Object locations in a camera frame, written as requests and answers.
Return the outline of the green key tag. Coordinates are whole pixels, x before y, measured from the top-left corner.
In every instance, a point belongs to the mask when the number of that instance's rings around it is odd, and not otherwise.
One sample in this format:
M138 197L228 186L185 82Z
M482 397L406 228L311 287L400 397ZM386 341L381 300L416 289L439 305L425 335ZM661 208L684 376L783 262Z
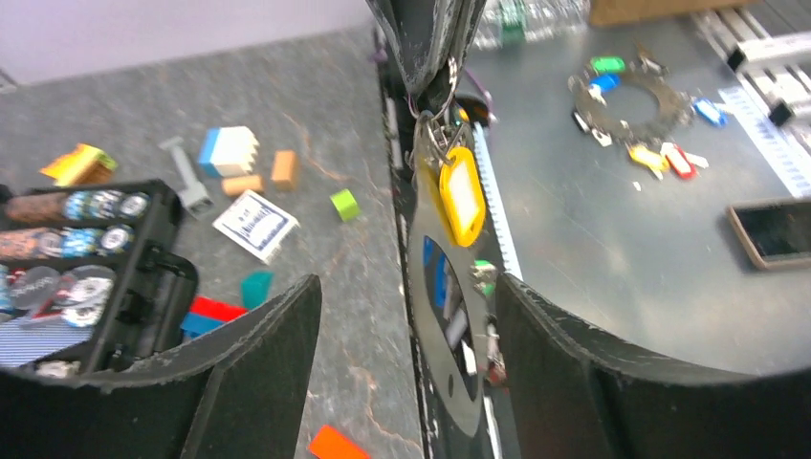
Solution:
M488 260L477 259L471 267L471 279L477 292L490 296L495 288L498 268Z

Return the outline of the blue key tag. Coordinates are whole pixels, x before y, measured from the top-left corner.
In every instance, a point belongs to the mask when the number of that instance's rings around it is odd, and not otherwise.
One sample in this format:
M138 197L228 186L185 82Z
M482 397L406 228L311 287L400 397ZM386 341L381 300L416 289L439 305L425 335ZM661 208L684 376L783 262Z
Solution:
M448 297L448 260L438 244L428 236L423 240L423 266L431 304L443 311Z

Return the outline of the yellow orange brick pile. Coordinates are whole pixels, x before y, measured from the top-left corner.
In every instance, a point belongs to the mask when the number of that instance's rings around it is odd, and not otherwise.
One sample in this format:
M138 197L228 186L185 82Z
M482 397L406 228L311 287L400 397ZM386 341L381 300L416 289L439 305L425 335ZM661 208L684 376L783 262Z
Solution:
M100 185L108 183L118 167L100 148L78 143L71 153L60 156L39 172L51 178L54 186Z

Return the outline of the blue red brick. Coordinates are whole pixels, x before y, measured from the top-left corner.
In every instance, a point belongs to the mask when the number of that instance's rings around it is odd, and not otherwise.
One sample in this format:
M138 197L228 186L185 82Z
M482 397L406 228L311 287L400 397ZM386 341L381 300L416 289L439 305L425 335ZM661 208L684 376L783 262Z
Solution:
M185 338L195 339L245 315L248 311L248 309L241 306L197 296L186 313L180 328Z

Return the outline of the smartphone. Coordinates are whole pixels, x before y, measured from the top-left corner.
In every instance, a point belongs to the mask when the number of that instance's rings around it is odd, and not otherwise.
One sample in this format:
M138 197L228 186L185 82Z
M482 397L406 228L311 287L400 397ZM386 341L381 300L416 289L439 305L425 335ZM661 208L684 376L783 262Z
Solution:
M727 218L752 264L762 271L810 267L810 198L739 203Z

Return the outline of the blue white brick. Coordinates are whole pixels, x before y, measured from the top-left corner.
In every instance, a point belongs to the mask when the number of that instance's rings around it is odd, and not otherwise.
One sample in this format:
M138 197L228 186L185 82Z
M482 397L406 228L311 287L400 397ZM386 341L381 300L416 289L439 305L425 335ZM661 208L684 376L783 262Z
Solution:
M212 178L252 175L259 145L248 126L210 128L200 147L197 164Z

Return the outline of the teal flat piece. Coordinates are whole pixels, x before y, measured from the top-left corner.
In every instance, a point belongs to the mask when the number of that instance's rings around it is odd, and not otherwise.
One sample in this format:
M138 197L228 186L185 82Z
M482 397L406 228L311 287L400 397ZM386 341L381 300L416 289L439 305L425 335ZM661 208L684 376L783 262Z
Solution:
M241 282L242 304L248 310L262 306L268 299L274 274L267 271L254 272Z

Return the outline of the plastic water bottle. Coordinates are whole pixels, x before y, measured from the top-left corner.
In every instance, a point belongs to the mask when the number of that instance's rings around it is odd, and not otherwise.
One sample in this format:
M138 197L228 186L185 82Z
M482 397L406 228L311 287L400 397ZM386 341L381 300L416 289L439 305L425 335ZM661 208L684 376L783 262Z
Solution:
M586 26L590 9L588 0L487 1L472 45L492 50L575 32Z

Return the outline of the cardboard box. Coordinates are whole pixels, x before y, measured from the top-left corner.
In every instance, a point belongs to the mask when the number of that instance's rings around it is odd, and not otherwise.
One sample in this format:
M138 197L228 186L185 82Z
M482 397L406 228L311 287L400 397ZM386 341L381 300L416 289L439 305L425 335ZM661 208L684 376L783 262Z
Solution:
M609 27L751 3L752 0L593 0L588 22L595 27Z

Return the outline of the green cube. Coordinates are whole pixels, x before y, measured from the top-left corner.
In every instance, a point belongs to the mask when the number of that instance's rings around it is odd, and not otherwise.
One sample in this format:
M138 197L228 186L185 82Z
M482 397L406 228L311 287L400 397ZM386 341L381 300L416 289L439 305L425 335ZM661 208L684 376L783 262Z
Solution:
M359 217L362 213L359 203L348 188L332 194L330 201L344 223Z

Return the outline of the wooden cylinder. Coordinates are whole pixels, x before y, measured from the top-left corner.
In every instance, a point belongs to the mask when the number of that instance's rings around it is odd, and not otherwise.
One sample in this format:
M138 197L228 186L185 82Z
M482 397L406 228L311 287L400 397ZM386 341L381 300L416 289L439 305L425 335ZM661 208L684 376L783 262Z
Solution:
M246 191L263 193L265 190L263 177L261 175L246 175L230 177L221 181L223 192L231 198L236 198Z

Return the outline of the yellow key tag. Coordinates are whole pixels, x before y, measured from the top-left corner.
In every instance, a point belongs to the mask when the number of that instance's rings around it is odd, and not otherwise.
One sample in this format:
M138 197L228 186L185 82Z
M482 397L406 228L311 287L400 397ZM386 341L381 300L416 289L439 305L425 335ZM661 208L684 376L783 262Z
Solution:
M472 151L465 146L454 146L448 159L449 163L440 167L439 192L453 241L467 248L481 233L487 206Z

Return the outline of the grey plastic bolt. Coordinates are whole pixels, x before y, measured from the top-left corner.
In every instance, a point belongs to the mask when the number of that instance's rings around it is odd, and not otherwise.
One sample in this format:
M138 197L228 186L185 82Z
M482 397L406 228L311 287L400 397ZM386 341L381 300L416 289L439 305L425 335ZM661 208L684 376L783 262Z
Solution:
M182 206L190 216L200 220L213 211L214 203L197 177L193 164L183 149L183 141L181 137L173 137L161 142L159 147L171 155L184 182L185 187L177 192Z

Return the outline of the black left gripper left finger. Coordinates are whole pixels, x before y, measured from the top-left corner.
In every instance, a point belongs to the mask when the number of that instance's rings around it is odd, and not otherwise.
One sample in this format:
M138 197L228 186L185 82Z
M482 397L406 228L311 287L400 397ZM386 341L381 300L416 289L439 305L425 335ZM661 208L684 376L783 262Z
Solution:
M262 306L121 371L1 374L5 458L291 458L322 290L307 274Z

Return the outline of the orange wooden block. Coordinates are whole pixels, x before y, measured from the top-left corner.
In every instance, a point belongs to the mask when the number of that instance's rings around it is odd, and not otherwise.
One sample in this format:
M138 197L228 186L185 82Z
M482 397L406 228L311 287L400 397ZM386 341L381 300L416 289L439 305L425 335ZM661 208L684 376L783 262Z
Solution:
M271 181L277 190L294 190L298 182L298 171L298 155L294 150L275 152Z

